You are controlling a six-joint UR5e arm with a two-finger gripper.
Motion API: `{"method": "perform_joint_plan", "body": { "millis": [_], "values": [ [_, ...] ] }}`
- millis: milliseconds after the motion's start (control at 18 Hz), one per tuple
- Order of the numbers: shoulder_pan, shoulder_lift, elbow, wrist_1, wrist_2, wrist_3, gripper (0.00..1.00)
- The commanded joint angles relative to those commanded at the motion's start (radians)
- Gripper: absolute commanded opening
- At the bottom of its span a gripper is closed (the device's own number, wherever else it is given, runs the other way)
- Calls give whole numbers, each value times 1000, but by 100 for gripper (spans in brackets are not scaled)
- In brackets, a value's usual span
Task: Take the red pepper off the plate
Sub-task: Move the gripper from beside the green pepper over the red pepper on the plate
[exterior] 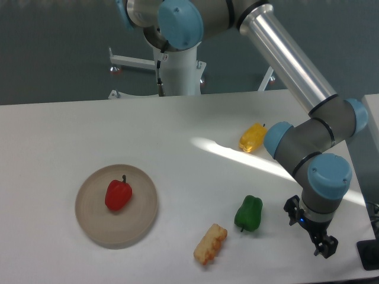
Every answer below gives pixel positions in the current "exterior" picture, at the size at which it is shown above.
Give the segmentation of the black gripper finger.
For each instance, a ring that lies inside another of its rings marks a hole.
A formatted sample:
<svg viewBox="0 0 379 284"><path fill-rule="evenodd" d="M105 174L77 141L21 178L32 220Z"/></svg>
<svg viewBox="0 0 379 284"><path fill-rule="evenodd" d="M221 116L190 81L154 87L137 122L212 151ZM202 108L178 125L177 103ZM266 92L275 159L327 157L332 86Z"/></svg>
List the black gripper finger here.
<svg viewBox="0 0 379 284"><path fill-rule="evenodd" d="M338 240L328 235L326 230L309 231L309 236L315 246L314 255L321 255L325 259L334 255L338 247Z"/></svg>
<svg viewBox="0 0 379 284"><path fill-rule="evenodd" d="M289 225L294 225L301 221L304 210L300 208L300 198L298 195L294 195L286 201L284 211L288 214L290 219Z"/></svg>

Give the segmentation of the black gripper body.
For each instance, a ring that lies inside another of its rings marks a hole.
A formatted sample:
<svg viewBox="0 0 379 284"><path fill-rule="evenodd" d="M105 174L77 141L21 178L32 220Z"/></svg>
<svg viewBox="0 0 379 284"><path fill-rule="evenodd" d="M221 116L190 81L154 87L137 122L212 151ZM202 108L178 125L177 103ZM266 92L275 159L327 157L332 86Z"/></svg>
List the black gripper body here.
<svg viewBox="0 0 379 284"><path fill-rule="evenodd" d="M294 207L290 210L290 225L298 224L311 235L326 235L335 213L318 214Z"/></svg>

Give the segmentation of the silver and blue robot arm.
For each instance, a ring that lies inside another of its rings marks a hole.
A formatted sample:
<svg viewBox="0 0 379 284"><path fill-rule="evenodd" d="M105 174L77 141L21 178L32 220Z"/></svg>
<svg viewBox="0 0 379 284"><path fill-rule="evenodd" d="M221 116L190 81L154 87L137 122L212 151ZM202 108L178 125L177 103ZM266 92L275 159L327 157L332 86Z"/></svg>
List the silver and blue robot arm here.
<svg viewBox="0 0 379 284"><path fill-rule="evenodd" d="M368 113L338 96L274 15L268 1L117 1L127 28L140 27L154 49L160 96L198 95L197 46L235 28L256 46L309 115L293 126L279 122L265 138L267 152L303 191L284 205L290 224L310 235L315 253L330 257L338 241L327 228L349 189L352 169L329 149L360 132Z"/></svg>

